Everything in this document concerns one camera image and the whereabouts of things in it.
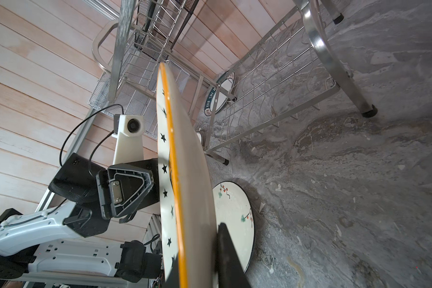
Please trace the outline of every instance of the black cable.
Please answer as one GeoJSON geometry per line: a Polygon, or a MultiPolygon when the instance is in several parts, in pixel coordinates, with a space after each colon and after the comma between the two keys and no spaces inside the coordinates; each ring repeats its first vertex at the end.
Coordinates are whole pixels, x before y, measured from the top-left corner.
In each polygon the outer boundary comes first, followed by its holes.
{"type": "Polygon", "coordinates": [[[109,138],[112,134],[114,134],[114,130],[112,130],[112,132],[110,132],[109,134],[107,134],[107,136],[104,137],[103,140],[101,140],[98,145],[96,145],[96,147],[94,147],[93,152],[90,155],[90,158],[88,159],[88,172],[90,172],[90,175],[93,178],[96,178],[96,176],[93,175],[93,173],[91,172],[91,158],[93,158],[94,153],[96,152],[96,149],[98,149],[99,146],[101,146],[102,142],[104,142],[107,138],[109,138]]]}
{"type": "Polygon", "coordinates": [[[150,239],[149,241],[147,241],[146,243],[144,243],[144,246],[145,245],[149,245],[149,244],[151,244],[152,242],[154,242],[155,240],[157,240],[157,239],[159,239],[160,238],[160,234],[155,234],[153,237],[152,237],[152,239],[150,239]]]}
{"type": "MultiPolygon", "coordinates": [[[[64,200],[63,200],[63,201],[62,201],[58,206],[56,206],[56,208],[54,208],[53,210],[51,210],[50,212],[48,212],[47,215],[50,215],[51,213],[53,213],[54,211],[56,211],[59,207],[61,207],[61,205],[62,205],[66,200],[67,200],[67,199],[64,199],[64,200]]],[[[29,221],[32,221],[32,220],[38,219],[38,218],[40,218],[40,217],[43,217],[43,215],[39,215],[39,216],[36,216],[36,217],[34,217],[34,218],[27,219],[26,221],[23,221],[23,222],[14,223],[14,224],[5,225],[5,226],[0,226],[0,228],[5,228],[5,227],[12,227],[12,226],[21,225],[21,224],[27,223],[27,222],[29,222],[29,221]]]]}
{"type": "Polygon", "coordinates": [[[153,250],[152,250],[152,243],[155,241],[155,240],[157,240],[157,239],[159,239],[160,238],[160,234],[155,234],[153,237],[152,237],[152,239],[150,239],[149,241],[147,241],[146,243],[144,243],[143,245],[144,246],[147,246],[147,245],[149,245],[150,244],[150,251],[151,252],[153,252],[153,250]]]}
{"type": "Polygon", "coordinates": [[[72,134],[74,134],[75,130],[77,130],[77,128],[79,128],[79,127],[81,126],[81,124],[85,123],[86,120],[88,120],[89,118],[92,118],[94,115],[98,114],[99,112],[104,111],[104,110],[106,110],[106,109],[108,109],[108,108],[110,108],[110,107],[113,107],[113,106],[120,106],[120,107],[121,107],[121,113],[122,113],[122,114],[125,114],[125,112],[123,111],[123,106],[122,106],[122,105],[120,105],[120,104],[112,104],[112,105],[109,105],[109,106],[104,107],[104,108],[102,108],[101,110],[99,110],[99,111],[93,113],[92,115],[88,116],[85,120],[81,121],[80,124],[78,124],[78,125],[77,125],[73,130],[72,130],[72,132],[69,133],[69,136],[67,136],[66,140],[65,140],[64,143],[63,143],[63,146],[61,147],[61,151],[59,152],[59,165],[61,165],[61,167],[63,166],[63,161],[62,161],[62,158],[63,158],[63,149],[64,149],[64,146],[66,145],[67,141],[69,140],[69,137],[70,137],[72,134]]]}

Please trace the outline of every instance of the metal leg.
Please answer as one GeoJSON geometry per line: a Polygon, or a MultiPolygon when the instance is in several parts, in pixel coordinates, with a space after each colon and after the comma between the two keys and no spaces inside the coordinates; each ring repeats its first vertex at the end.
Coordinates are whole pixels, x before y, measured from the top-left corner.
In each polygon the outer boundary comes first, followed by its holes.
{"type": "Polygon", "coordinates": [[[224,157],[222,157],[221,155],[215,153],[215,152],[205,152],[205,155],[213,158],[214,160],[224,164],[225,166],[229,165],[229,160],[225,159],[224,157]]]}
{"type": "Polygon", "coordinates": [[[198,95],[200,94],[200,89],[202,88],[203,83],[203,75],[200,75],[198,78],[197,89],[195,90],[195,94],[193,95],[192,104],[189,108],[189,117],[192,119],[193,113],[195,111],[195,105],[197,104],[198,95]]]}
{"type": "Polygon", "coordinates": [[[334,24],[341,23],[342,20],[344,20],[344,16],[341,12],[339,12],[336,5],[333,3],[332,0],[322,0],[322,4],[327,9],[328,13],[333,18],[334,24]]]}
{"type": "Polygon", "coordinates": [[[318,13],[318,1],[311,0],[304,3],[304,0],[294,0],[294,2],[298,7],[303,7],[300,13],[304,21],[304,28],[323,66],[362,113],[363,117],[370,118],[376,115],[378,112],[376,107],[370,103],[370,99],[362,95],[360,89],[355,85],[353,79],[349,77],[346,69],[331,50],[325,31],[322,28],[322,19],[318,13]]]}
{"type": "Polygon", "coordinates": [[[128,33],[130,31],[131,19],[133,15],[135,0],[122,0],[120,7],[120,19],[118,20],[117,37],[112,61],[112,73],[109,83],[109,102],[114,103],[115,93],[117,92],[120,80],[121,64],[125,48],[127,45],[128,33]]]}

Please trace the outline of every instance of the wire mesh basket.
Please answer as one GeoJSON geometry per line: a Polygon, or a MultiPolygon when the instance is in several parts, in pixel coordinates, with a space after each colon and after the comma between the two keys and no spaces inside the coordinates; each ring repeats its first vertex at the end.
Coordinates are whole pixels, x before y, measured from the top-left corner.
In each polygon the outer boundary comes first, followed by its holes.
{"type": "MultiPolygon", "coordinates": [[[[235,101],[228,101],[223,110],[211,114],[204,144],[206,153],[214,156],[223,147],[230,148],[231,143],[243,138],[251,139],[254,133],[262,134],[271,125],[279,127],[283,119],[297,120],[305,109],[320,110],[319,103],[340,89],[363,117],[376,115],[377,109],[362,95],[352,73],[333,53],[318,0],[294,2],[296,7],[226,72],[238,75],[231,89],[235,101]],[[283,30],[282,26],[296,13],[298,20],[283,30]]],[[[322,3],[334,24],[344,19],[331,0],[322,3]]]]}
{"type": "Polygon", "coordinates": [[[230,105],[215,115],[209,149],[334,86],[333,79],[318,60],[301,20],[260,43],[258,49],[236,67],[236,75],[232,92],[237,101],[229,102],[230,105]]]}
{"type": "MultiPolygon", "coordinates": [[[[120,70],[121,79],[115,99],[113,102],[109,100],[110,71],[114,55],[108,64],[101,64],[105,72],[90,98],[91,107],[99,110],[113,103],[121,104],[126,114],[143,116],[146,125],[145,134],[153,138],[157,137],[154,93],[158,63],[167,62],[168,65],[173,66],[172,70],[179,71],[176,83],[181,93],[189,79],[189,73],[169,61],[168,54],[165,52],[165,48],[170,49],[173,44],[171,39],[176,36],[174,28],[186,3],[173,0],[159,2],[140,0],[136,4],[137,15],[128,34],[120,70]]],[[[95,39],[93,43],[93,53],[117,24],[118,21],[114,20],[104,27],[100,32],[101,40],[95,39]]],[[[114,114],[121,113],[121,108],[112,107],[104,110],[103,113],[113,117],[114,114]]]]}

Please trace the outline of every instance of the plate on floor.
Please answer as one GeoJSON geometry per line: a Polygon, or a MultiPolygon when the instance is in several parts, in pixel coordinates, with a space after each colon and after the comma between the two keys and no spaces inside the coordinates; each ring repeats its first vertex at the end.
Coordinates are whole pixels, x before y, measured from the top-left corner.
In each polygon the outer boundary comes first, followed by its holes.
{"type": "Polygon", "coordinates": [[[246,272],[254,248],[253,211],[243,189],[234,182],[225,181],[213,188],[217,225],[224,222],[229,229],[237,256],[246,272]]]}

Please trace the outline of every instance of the white plate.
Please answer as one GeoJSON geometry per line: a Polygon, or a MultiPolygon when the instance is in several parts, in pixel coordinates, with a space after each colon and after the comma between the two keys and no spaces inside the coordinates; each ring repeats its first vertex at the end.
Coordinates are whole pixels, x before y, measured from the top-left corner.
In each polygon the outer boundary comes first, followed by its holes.
{"type": "Polygon", "coordinates": [[[217,225],[224,222],[229,229],[243,271],[250,264],[254,247],[254,219],[245,192],[234,182],[219,183],[213,188],[217,225]]]}
{"type": "MultiPolygon", "coordinates": [[[[230,91],[230,89],[232,89],[232,86],[234,85],[234,81],[235,81],[235,73],[232,72],[227,77],[227,79],[221,84],[221,87],[223,87],[227,91],[230,91]]],[[[208,97],[206,98],[206,102],[205,102],[204,112],[205,112],[206,116],[211,116],[211,111],[213,110],[213,106],[215,105],[215,97],[214,97],[215,94],[216,94],[216,88],[213,87],[210,90],[210,92],[208,93],[208,97]]],[[[219,98],[218,98],[217,106],[216,106],[216,113],[218,113],[219,110],[222,109],[222,107],[224,106],[226,101],[227,101],[227,96],[224,95],[223,93],[219,92],[219,98]]]]}

